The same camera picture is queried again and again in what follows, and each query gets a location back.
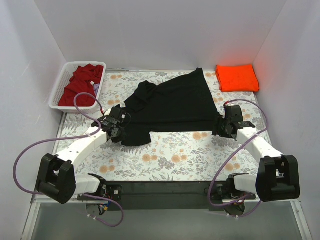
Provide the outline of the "black t-shirt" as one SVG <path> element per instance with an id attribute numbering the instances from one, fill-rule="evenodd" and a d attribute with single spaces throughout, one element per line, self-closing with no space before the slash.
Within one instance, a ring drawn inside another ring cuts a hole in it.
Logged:
<path id="1" fill-rule="evenodd" d="M 220 114 L 202 68 L 159 85 L 141 82 L 124 104 L 127 147 L 151 143 L 151 132 L 217 131 Z"/>

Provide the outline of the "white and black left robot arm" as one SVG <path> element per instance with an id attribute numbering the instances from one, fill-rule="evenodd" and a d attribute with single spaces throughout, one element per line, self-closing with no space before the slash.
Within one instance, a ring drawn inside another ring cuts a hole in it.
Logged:
<path id="1" fill-rule="evenodd" d="M 42 157 L 35 189 L 57 201 L 67 203 L 75 195 L 88 194 L 95 200 L 106 196 L 106 180 L 96 174 L 76 174 L 76 170 L 97 148 L 108 141 L 119 143 L 127 134 L 125 128 L 131 115 L 113 107 L 96 119 L 78 140 L 55 155 Z"/>

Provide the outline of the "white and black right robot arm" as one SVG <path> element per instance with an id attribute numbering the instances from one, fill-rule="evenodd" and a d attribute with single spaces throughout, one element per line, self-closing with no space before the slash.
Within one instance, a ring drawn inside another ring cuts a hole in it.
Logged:
<path id="1" fill-rule="evenodd" d="M 245 121 L 239 105 L 224 105 L 225 116 L 218 119 L 215 135 L 237 141 L 258 163 L 255 175 L 231 174 L 224 191 L 232 199 L 248 193 L 263 202 L 298 199 L 300 180 L 298 161 L 271 146 L 250 121 Z"/>

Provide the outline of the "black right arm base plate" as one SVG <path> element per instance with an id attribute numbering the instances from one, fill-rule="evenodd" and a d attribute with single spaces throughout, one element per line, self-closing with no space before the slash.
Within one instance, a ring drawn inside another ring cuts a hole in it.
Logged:
<path id="1" fill-rule="evenodd" d="M 248 193 L 245 191 L 239 191 L 231 189 L 224 183 L 214 184 L 211 193 L 210 200 L 236 200 L 243 196 L 246 196 L 246 200 L 255 200 L 256 195 L 254 193 Z"/>

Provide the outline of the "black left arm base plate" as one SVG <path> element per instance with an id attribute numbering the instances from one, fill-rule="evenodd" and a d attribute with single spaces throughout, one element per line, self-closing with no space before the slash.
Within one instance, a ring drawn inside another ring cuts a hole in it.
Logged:
<path id="1" fill-rule="evenodd" d="M 122 185 L 120 184 L 104 184 L 98 187 L 94 193 L 88 193 L 89 196 L 102 197 L 114 201 L 120 201 L 122 196 Z"/>

